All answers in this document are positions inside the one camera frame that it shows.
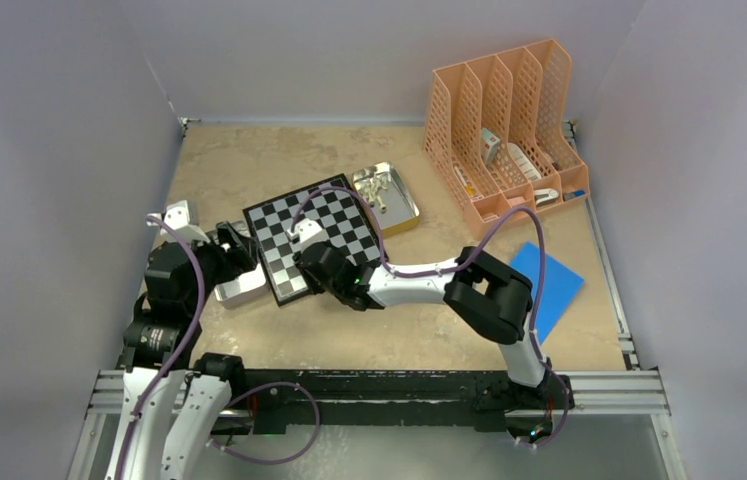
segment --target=blue paper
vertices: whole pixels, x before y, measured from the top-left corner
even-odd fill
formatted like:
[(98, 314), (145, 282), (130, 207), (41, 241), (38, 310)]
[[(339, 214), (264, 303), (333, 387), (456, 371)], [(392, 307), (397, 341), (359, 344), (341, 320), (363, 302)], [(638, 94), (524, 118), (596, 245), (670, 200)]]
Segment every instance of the blue paper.
[[(518, 272), (532, 280), (532, 300), (538, 289), (538, 262), (540, 254), (538, 247), (527, 243), (517, 252), (510, 265)], [(535, 327), (538, 330), (538, 342), (544, 343), (547, 336), (556, 326), (573, 297), (582, 288), (584, 280), (569, 268), (547, 255), (547, 266), (544, 272), (544, 292), (541, 295), (541, 305), (538, 309), (538, 320)]]

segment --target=metal tray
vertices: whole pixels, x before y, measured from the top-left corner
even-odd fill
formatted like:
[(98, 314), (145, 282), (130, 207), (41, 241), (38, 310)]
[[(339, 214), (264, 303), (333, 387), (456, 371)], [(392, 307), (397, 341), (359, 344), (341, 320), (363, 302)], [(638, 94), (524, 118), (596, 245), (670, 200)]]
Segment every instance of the metal tray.
[[(376, 183), (380, 186), (378, 189), (375, 188)], [(385, 237), (409, 230), (420, 223), (420, 209), (390, 162), (377, 163), (354, 172), (352, 185), (362, 197), (365, 197), (362, 192), (377, 190), (374, 194), (367, 195), (365, 200), (371, 204), (371, 210)]]
[[(238, 220), (232, 222), (232, 228), (238, 234), (250, 237), (246, 222)], [(261, 262), (255, 270), (246, 272), (231, 282), (221, 283), (214, 288), (214, 298), (227, 310), (242, 305), (270, 291), (267, 278), (264, 276), (264, 268)]]

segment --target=black and white checkered board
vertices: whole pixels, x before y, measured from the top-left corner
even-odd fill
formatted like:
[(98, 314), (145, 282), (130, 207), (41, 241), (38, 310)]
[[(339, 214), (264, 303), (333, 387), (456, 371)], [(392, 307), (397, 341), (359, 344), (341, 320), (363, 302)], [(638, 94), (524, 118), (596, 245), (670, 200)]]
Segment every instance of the black and white checkered board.
[[(302, 274), (293, 264), (293, 255), (299, 251), (299, 245), (291, 244), (285, 231), (290, 228), (291, 218), (305, 197), (325, 185), (352, 189), (346, 176), (341, 174), (243, 211), (249, 230), (261, 247), (262, 265), (279, 306), (309, 293)], [(306, 218), (319, 222), (326, 229), (332, 245), (359, 265), (379, 258), (376, 233), (361, 209), (358, 201), (348, 193), (329, 191), (314, 197), (305, 206), (304, 214)]]

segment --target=gray wall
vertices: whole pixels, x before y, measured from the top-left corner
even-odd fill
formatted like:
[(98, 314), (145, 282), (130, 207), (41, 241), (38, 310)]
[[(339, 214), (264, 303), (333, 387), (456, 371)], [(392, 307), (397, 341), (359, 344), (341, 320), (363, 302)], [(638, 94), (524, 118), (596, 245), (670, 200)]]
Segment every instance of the gray wall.
[(0, 1), (0, 478), (63, 478), (178, 151), (113, 0)]
[(581, 131), (693, 478), (747, 478), (747, 2), (649, 0)]
[(124, 2), (180, 116), (422, 121), (433, 68), (555, 36), (577, 117), (644, 0)]

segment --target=table surface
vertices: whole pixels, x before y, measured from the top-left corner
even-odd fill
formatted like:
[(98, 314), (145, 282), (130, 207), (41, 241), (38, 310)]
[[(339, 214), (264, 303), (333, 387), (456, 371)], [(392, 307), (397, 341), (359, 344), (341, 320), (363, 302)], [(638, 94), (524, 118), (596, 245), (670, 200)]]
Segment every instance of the table surface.
[[(420, 208), (420, 225), (386, 240), (395, 264), (431, 263), (475, 245), (455, 202), (421, 151), (420, 127), (253, 127), (191, 124), (169, 202), (196, 202), (200, 225), (337, 173), (390, 161)], [(542, 215), (547, 251), (585, 279), (543, 344), (559, 370), (625, 370), (617, 323), (584, 203)], [(487, 250), (510, 260), (531, 223), (501, 231)], [(203, 352), (241, 355), (252, 368), (504, 369), (497, 346), (441, 305), (355, 312), (327, 294), (282, 308), (267, 293), (233, 310), (208, 301)]]

